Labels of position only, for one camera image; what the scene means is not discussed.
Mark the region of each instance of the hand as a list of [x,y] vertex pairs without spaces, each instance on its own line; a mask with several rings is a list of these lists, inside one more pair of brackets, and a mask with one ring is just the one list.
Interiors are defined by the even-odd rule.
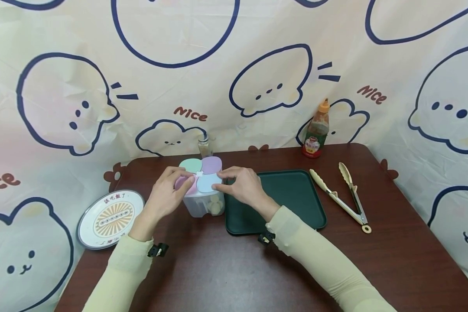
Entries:
[[214,184],[212,187],[234,196],[241,203],[254,208],[267,222],[272,220],[274,214],[281,207],[262,188],[260,177],[250,168],[230,167],[218,172],[222,179],[235,178],[232,185]]
[[[175,190],[175,181],[179,177],[189,177],[184,184]],[[194,183],[193,174],[181,167],[168,167],[153,185],[149,199],[141,214],[133,222],[128,236],[132,239],[147,242],[152,239],[158,221],[171,214],[184,198]]]

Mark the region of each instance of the white round plate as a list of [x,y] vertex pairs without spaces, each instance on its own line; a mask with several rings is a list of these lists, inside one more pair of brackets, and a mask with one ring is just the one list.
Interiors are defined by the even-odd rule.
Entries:
[[78,223],[78,241],[90,250],[104,249],[118,243],[132,228],[144,201],[139,193],[116,191],[99,198]]

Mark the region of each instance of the black wrist strap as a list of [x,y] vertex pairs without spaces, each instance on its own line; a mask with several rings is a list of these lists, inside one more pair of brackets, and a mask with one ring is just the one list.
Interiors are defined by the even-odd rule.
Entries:
[[262,243],[263,246],[267,246],[276,238],[276,234],[270,233],[268,230],[258,236],[258,242]]
[[147,253],[148,257],[164,257],[166,254],[166,251],[168,250],[168,245],[165,243],[159,243],[158,246],[155,244],[149,249],[149,252]]

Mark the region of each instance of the dark green plate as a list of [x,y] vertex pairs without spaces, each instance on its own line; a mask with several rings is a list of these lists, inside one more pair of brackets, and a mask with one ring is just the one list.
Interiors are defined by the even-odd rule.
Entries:
[[[313,229],[326,226],[326,214],[309,173],[304,170],[262,172],[258,176],[264,191],[284,205]],[[225,194],[225,228],[232,235],[260,234],[265,220],[257,211]]]

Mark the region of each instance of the wooden table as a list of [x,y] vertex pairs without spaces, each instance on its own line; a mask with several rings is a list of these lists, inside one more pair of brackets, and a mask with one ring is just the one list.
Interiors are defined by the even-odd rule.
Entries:
[[[314,168],[340,198],[353,207],[338,170],[344,162],[372,234],[317,187],[328,223],[320,231],[355,263],[398,311],[468,312],[468,280],[408,203],[368,148],[328,145],[317,160],[300,148],[218,153],[224,168],[256,172]],[[167,166],[188,156],[139,158],[126,168],[117,189],[147,198]],[[170,248],[157,258],[133,300],[131,311],[264,312],[340,311],[299,263],[256,236],[233,237],[224,216],[194,219],[183,204],[159,224],[156,242]],[[102,276],[112,249],[83,254],[57,312],[81,311]]]

